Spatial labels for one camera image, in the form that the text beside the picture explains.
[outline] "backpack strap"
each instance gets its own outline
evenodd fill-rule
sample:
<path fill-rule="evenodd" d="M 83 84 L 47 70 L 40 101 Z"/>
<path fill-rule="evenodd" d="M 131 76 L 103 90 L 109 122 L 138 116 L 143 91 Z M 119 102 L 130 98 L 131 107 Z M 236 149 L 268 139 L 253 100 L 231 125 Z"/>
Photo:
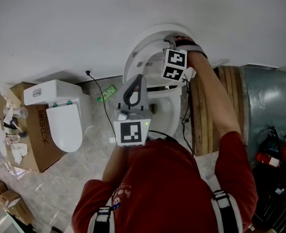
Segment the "backpack strap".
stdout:
<path fill-rule="evenodd" d="M 213 192 L 211 199 L 219 233 L 242 233 L 242 219 L 233 196 L 220 188 L 216 175 L 207 180 Z"/>
<path fill-rule="evenodd" d="M 115 233 L 115 219 L 112 198 L 90 219 L 87 233 Z"/>

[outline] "glove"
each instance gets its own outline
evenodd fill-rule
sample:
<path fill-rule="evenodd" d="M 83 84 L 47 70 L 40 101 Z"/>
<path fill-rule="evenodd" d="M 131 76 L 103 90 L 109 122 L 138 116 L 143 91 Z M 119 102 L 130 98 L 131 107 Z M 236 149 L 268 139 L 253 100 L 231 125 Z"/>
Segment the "glove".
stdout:
<path fill-rule="evenodd" d="M 202 48 L 198 44 L 196 44 L 190 37 L 168 35 L 164 38 L 164 41 L 170 43 L 172 50 L 197 51 L 202 53 L 203 56 L 207 58 Z"/>

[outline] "toilet lid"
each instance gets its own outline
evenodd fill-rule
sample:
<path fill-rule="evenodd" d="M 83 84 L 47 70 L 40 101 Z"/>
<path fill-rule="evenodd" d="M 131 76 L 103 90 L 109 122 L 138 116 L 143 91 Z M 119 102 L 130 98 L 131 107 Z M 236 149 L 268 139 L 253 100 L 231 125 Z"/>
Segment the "toilet lid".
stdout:
<path fill-rule="evenodd" d="M 176 82 L 161 78 L 164 62 L 163 49 L 169 47 L 164 38 L 172 33 L 190 35 L 183 27 L 174 24 L 160 24 L 141 33 L 132 44 L 127 56 L 123 72 L 123 83 L 137 74 L 146 78 L 147 88 L 177 85 L 183 86 L 186 82 Z"/>
<path fill-rule="evenodd" d="M 51 136 L 56 146 L 74 152 L 83 142 L 83 132 L 76 104 L 47 109 Z"/>

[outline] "white wall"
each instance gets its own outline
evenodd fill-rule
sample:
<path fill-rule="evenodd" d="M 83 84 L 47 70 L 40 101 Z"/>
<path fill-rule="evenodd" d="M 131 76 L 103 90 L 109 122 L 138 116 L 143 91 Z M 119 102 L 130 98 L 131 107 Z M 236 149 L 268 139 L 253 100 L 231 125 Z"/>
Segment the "white wall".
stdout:
<path fill-rule="evenodd" d="M 120 75 L 159 23 L 186 27 L 211 61 L 286 66 L 286 0 L 0 0 L 0 81 Z"/>

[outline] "red shirt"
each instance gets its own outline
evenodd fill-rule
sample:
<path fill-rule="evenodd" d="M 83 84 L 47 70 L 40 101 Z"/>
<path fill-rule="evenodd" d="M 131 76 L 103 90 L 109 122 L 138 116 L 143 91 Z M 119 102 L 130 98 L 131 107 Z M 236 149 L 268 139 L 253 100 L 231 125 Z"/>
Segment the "red shirt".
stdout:
<path fill-rule="evenodd" d="M 215 174 L 221 188 L 236 199 L 246 231 L 257 203 L 254 177 L 240 134 L 220 140 Z M 76 233 L 86 233 L 91 217 L 114 189 L 88 181 L 72 217 Z M 200 178 L 191 154 L 178 143 L 147 142 L 130 150 L 129 168 L 113 197 L 117 233 L 218 232 L 212 192 Z"/>

